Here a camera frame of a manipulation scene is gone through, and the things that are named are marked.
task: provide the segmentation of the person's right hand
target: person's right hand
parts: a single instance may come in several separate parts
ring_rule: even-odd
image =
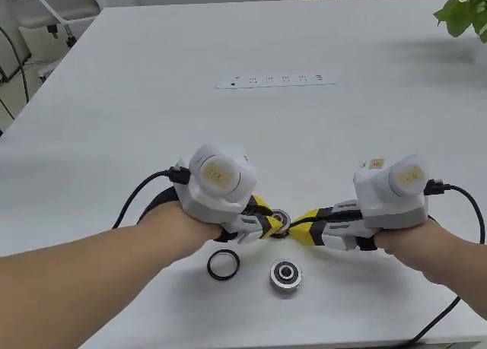
[[[436,221],[427,219],[423,225],[410,229],[381,231],[375,235],[374,241],[377,248],[421,271],[430,281],[441,283],[441,272],[448,269],[462,240]]]

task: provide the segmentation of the power outlet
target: power outlet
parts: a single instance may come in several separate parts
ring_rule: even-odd
[[[218,89],[300,87],[304,85],[329,85],[322,74],[260,75],[234,77],[217,84]]]

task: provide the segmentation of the green plant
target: green plant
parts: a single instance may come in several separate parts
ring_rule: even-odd
[[[458,37],[472,25],[483,43],[487,43],[487,0],[449,0],[434,13],[438,24],[446,22],[448,33]]]

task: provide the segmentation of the white table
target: white table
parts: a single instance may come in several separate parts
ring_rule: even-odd
[[[425,156],[432,175],[487,211],[487,75],[475,37],[451,39],[432,13],[446,0],[323,0],[105,10],[0,141],[0,254],[106,230],[132,189],[204,141],[245,147],[256,192],[294,217],[354,197],[367,157]],[[321,72],[333,86],[217,90],[234,75]],[[135,221],[154,195],[135,201]],[[476,240],[468,202],[431,213]],[[158,275],[84,348],[228,348],[391,344],[415,335],[453,298],[382,252],[268,241],[232,246],[238,275],[205,270],[209,243]],[[290,258],[304,283],[274,296],[269,267]],[[480,341],[464,303],[427,342]]]

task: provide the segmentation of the o-ring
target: o-ring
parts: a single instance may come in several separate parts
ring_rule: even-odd
[[[214,273],[212,270],[212,260],[214,257],[216,257],[217,255],[220,255],[220,254],[228,254],[228,255],[231,255],[235,259],[235,263],[237,264],[237,266],[235,267],[235,271],[233,271],[229,275],[218,275],[218,274]],[[234,252],[233,250],[220,249],[220,250],[217,250],[216,252],[214,252],[212,254],[212,256],[210,256],[208,258],[208,263],[206,263],[206,269],[208,270],[208,274],[210,274],[213,279],[216,279],[217,281],[228,281],[229,279],[232,279],[235,276],[235,274],[238,272],[238,270],[240,269],[240,258],[238,257],[237,253]]]

